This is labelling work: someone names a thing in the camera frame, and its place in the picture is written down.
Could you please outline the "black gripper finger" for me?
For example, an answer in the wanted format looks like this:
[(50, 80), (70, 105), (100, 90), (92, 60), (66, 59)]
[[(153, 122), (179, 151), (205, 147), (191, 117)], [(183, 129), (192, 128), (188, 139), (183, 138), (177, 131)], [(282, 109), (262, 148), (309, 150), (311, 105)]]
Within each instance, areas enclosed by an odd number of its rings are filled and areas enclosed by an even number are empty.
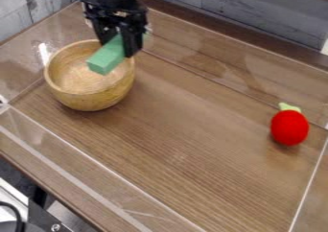
[(132, 58), (144, 47), (145, 26), (135, 23), (121, 24), (125, 56)]
[(120, 33), (120, 20), (113, 17), (97, 17), (92, 19), (92, 23), (98, 40), (106, 45)]

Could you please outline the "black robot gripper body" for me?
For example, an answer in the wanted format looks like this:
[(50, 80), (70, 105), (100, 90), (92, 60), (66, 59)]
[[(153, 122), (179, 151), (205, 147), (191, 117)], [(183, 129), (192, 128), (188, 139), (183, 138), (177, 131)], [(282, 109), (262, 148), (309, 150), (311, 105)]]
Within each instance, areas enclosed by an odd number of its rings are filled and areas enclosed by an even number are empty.
[(144, 30), (148, 25), (148, 8), (139, 0), (81, 0), (86, 19), (94, 28), (116, 29), (121, 24)]

